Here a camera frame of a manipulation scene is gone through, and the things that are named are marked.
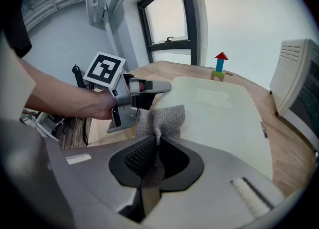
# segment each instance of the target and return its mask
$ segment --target gray cloth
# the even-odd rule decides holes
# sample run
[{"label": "gray cloth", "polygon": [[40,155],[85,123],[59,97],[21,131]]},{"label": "gray cloth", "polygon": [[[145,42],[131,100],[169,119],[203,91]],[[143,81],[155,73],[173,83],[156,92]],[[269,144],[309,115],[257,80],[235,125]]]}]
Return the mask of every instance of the gray cloth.
[{"label": "gray cloth", "polygon": [[[155,134],[156,144],[160,144],[162,135],[179,137],[180,127],[185,121],[184,105],[169,108],[159,108],[152,111],[139,109],[136,121],[136,136],[144,134]],[[154,166],[157,169],[156,182],[151,185],[158,185],[164,177],[164,166],[160,160],[159,152],[156,154]]]}]

